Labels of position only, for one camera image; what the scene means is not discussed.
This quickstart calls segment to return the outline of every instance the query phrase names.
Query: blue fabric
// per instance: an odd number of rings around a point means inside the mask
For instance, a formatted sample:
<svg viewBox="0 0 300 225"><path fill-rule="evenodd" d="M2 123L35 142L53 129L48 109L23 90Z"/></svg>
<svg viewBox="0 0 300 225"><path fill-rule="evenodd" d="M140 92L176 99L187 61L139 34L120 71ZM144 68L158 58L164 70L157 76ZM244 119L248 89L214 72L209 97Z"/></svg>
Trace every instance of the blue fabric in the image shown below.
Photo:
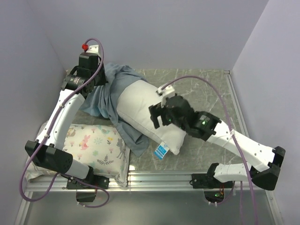
<svg viewBox="0 0 300 225"><path fill-rule="evenodd" d="M81 110L92 116L109 118L125 144L136 156L141 156L149 145L149 140L141 132L119 118L117 102L124 89L138 80L146 81L131 67L108 63L105 65L108 83L96 87L85 99Z"/></svg>

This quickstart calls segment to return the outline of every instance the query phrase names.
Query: white pillow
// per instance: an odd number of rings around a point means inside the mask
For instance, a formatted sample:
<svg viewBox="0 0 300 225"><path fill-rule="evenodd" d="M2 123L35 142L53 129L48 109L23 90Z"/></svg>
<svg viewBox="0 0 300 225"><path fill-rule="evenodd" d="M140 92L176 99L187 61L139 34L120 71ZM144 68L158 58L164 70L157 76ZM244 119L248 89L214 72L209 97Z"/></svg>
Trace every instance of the white pillow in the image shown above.
<svg viewBox="0 0 300 225"><path fill-rule="evenodd" d="M126 187L130 149L114 127L72 124L63 151L93 167L95 174L114 178L118 185ZM55 172L31 163L25 176L30 180L43 174L52 175Z"/></svg>
<svg viewBox="0 0 300 225"><path fill-rule="evenodd" d="M149 106L161 102L162 97L157 88L145 81L139 80L125 88L117 104L118 115L132 127L148 136L157 143L164 142L175 155L179 153L186 132L170 124L163 126L158 118L160 127L154 128L150 119Z"/></svg>

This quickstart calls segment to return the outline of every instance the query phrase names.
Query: patterned pillowcase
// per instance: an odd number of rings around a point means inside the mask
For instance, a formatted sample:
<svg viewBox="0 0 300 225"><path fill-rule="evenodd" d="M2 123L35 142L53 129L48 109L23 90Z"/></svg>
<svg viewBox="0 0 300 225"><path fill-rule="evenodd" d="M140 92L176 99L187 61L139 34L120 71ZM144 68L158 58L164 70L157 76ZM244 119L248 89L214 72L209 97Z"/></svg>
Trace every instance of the patterned pillowcase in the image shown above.
<svg viewBox="0 0 300 225"><path fill-rule="evenodd" d="M118 185L127 185L130 149L125 145L116 128L101 125L71 125L65 139L63 151L73 159L94 168L94 173L114 178ZM35 166L27 169L30 180L53 171Z"/></svg>

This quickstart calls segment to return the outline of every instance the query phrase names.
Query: gray marble surface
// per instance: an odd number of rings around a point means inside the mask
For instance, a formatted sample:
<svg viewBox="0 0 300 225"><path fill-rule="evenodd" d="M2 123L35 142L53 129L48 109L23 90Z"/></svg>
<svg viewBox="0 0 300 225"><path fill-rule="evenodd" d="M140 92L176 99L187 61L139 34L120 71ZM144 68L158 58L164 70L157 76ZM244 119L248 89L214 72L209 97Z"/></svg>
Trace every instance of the gray marble surface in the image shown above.
<svg viewBox="0 0 300 225"><path fill-rule="evenodd" d="M205 78L219 90L231 116L233 127L240 131L226 76L222 70L137 69L136 71L144 75L148 82L156 87L184 75L196 75ZM207 111L225 120L221 102L213 89L207 84L197 79L187 78L177 81L173 86L176 92L184 96L195 110ZM110 121L104 121L79 111L73 123L104 125L110 124ZM159 160L153 154L157 146L157 143L150 140L150 145L142 156L136 157L134 154L130 154L130 169L136 171L207 170L212 163L216 162L223 164L241 162L241 158L231 152L188 135L185 137L180 153L177 156L168 152L162 160Z"/></svg>

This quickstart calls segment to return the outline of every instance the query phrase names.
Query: white tag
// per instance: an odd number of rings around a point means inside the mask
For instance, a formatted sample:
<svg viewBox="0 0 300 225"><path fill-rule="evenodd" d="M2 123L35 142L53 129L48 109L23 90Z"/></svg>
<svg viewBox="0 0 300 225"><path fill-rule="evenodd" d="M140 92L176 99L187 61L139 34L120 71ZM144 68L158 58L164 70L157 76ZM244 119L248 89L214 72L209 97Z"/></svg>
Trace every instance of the white tag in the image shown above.
<svg viewBox="0 0 300 225"><path fill-rule="evenodd" d="M163 159L163 157L167 154L169 147L166 143L161 142L161 144L156 148L154 155L156 155L159 159Z"/></svg>

